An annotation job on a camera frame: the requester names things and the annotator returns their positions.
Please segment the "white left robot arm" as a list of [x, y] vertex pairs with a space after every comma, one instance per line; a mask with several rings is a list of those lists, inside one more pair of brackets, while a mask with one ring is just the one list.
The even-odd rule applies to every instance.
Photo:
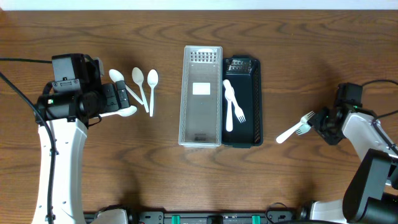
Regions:
[[89, 120], [136, 112], [123, 81], [83, 85], [53, 82], [36, 103], [41, 146], [40, 179], [33, 223], [88, 223], [81, 177]]

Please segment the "white plastic fork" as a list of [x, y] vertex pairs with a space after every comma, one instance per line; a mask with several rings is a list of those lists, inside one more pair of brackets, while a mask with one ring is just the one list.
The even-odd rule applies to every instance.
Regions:
[[301, 126], [303, 126], [304, 124], [307, 124], [308, 120], [315, 114], [314, 111], [311, 111], [309, 113], [307, 113], [306, 115], [302, 116], [300, 121], [293, 125], [291, 128], [289, 128], [288, 130], [286, 130], [285, 132], [283, 132], [282, 134], [280, 134], [279, 136], [277, 136], [276, 138], [276, 142], [281, 144], [283, 143], [287, 138], [289, 138], [296, 130], [298, 130], [298, 128], [300, 128]]
[[244, 123], [246, 121], [245, 115], [241, 107], [238, 105], [238, 102], [236, 100], [235, 94], [234, 94], [234, 88], [231, 86], [232, 92], [233, 92], [233, 99], [232, 103], [234, 105], [234, 113], [240, 123]]

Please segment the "pale green plastic fork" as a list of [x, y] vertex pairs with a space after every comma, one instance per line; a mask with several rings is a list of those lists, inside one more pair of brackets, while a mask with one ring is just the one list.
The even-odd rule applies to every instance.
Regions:
[[295, 133], [297, 134], [297, 135], [303, 135], [303, 134], [306, 134], [307, 132], [309, 132], [310, 130], [311, 130], [311, 126], [309, 125], [309, 124], [304, 124], [304, 125], [302, 125], [301, 127], [299, 127], [296, 131], [295, 131]]

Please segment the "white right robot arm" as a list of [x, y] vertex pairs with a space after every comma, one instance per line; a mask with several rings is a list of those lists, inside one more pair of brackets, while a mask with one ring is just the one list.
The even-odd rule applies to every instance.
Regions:
[[361, 164], [341, 200], [313, 202], [307, 218], [332, 223], [397, 223], [397, 148], [376, 115], [352, 105], [322, 109], [309, 124], [329, 145], [348, 139]]

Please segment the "white plastic spoon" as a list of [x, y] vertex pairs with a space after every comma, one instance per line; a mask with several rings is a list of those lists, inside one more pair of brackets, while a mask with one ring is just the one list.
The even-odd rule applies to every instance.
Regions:
[[229, 80], [225, 79], [223, 81], [223, 86], [225, 88], [224, 97], [226, 98], [227, 101], [226, 130], [227, 132], [231, 132], [233, 130], [232, 99], [234, 95]]

